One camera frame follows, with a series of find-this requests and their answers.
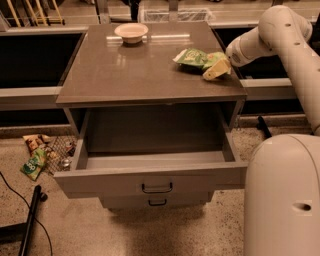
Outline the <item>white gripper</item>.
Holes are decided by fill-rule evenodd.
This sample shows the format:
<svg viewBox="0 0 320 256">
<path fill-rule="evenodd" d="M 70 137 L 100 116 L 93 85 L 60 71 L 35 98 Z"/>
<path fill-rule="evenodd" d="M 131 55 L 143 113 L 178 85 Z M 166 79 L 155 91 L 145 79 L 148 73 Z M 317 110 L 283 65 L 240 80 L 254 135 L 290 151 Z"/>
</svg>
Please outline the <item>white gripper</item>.
<svg viewBox="0 0 320 256">
<path fill-rule="evenodd" d="M 212 81 L 221 75 L 230 73 L 231 64 L 235 67 L 242 67 L 246 65 L 246 58 L 241 51 L 239 40 L 233 40 L 227 46 L 225 54 L 228 59 L 226 58 L 219 59 L 204 72 L 203 78 L 205 80 Z"/>
</svg>

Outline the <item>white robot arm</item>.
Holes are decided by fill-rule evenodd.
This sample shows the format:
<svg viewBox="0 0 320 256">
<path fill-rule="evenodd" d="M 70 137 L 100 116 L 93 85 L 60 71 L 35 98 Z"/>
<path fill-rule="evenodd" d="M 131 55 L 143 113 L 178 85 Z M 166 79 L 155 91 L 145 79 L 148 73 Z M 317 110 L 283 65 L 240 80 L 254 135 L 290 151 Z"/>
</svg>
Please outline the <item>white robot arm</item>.
<svg viewBox="0 0 320 256">
<path fill-rule="evenodd" d="M 277 55 L 312 130 L 272 136 L 252 153 L 244 256 L 320 256 L 320 56 L 308 44 L 311 29 L 291 8 L 275 5 L 226 49 L 235 67 Z"/>
</svg>

